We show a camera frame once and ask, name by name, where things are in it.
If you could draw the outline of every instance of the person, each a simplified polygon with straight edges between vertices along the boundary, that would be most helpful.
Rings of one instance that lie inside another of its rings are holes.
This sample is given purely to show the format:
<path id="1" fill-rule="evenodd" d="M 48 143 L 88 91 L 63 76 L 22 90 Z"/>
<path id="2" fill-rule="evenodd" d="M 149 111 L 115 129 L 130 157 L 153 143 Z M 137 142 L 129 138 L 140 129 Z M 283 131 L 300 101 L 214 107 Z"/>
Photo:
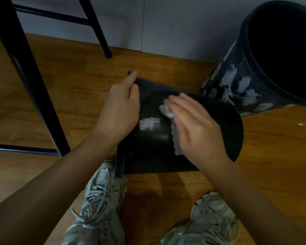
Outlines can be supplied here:
<path id="1" fill-rule="evenodd" d="M 89 179 L 82 210 L 72 211 L 76 222 L 62 244 L 125 243 L 118 210 L 126 178 L 115 179 L 112 162 L 105 158 L 138 123 L 136 76 L 135 71 L 112 86 L 98 123 L 81 144 L 0 203 L 0 244 L 44 244 Z M 199 199 L 190 221 L 173 228 L 160 244 L 229 244 L 238 218 L 257 244 L 306 245 L 306 233 L 228 158 L 220 127 L 204 107 L 185 94 L 170 96 L 168 106 L 184 155 L 218 193 Z"/>

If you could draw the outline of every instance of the trash can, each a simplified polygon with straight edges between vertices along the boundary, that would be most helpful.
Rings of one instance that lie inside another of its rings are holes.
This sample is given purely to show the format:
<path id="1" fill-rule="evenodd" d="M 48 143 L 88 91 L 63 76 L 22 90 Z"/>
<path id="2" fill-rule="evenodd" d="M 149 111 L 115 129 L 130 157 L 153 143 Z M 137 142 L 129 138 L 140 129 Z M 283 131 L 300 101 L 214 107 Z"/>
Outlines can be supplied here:
<path id="1" fill-rule="evenodd" d="M 306 106 L 306 7 L 271 1 L 253 10 L 200 94 L 231 103 L 242 117 Z"/>

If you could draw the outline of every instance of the sneaker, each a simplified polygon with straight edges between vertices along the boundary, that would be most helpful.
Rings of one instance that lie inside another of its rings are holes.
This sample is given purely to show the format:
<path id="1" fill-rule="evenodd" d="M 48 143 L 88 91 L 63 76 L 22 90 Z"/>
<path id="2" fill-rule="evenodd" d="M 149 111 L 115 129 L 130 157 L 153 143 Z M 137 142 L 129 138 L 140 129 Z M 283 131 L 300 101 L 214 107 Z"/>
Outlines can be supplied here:
<path id="1" fill-rule="evenodd" d="M 218 193 L 211 192 L 196 201 L 189 222 L 171 229 L 160 245 L 226 245 L 237 235 L 236 215 Z"/>
<path id="2" fill-rule="evenodd" d="M 114 178 L 114 160 L 105 160 L 85 188 L 80 214 L 61 245 L 125 244 L 118 212 L 125 199 L 127 178 Z"/>

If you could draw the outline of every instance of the floor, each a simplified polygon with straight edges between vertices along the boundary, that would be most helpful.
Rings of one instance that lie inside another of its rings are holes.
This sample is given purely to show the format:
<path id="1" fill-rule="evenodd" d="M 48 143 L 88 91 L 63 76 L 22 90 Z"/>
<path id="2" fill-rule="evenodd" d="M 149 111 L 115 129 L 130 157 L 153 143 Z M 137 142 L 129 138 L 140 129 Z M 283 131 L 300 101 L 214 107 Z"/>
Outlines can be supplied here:
<path id="1" fill-rule="evenodd" d="M 197 92 L 214 64 L 28 35 L 44 82 L 70 146 L 93 129 L 110 87 L 139 70 L 139 76 Z M 245 117 L 244 145 L 237 163 L 263 194 L 306 231 L 306 107 Z M 0 42 L 0 143 L 53 148 Z M 58 158 L 0 152 L 0 201 Z M 128 175 L 120 211 L 127 244 L 158 244 L 175 224 L 188 219 L 193 203 L 213 189 L 200 172 Z M 80 193 L 72 207 L 80 210 Z M 68 210 L 47 244 L 60 244 L 74 221 Z M 254 244 L 241 226 L 237 244 Z"/>

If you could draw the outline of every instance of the person's right arm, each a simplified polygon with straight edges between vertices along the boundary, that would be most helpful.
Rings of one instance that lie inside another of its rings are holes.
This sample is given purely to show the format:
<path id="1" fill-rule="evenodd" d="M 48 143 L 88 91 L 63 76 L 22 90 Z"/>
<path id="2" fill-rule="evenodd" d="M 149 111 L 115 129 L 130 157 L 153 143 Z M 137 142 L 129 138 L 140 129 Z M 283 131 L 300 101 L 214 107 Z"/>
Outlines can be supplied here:
<path id="1" fill-rule="evenodd" d="M 304 244 L 306 233 L 252 185 L 224 148 L 219 125 L 185 94 L 170 96 L 180 147 L 212 183 L 257 244 Z"/>

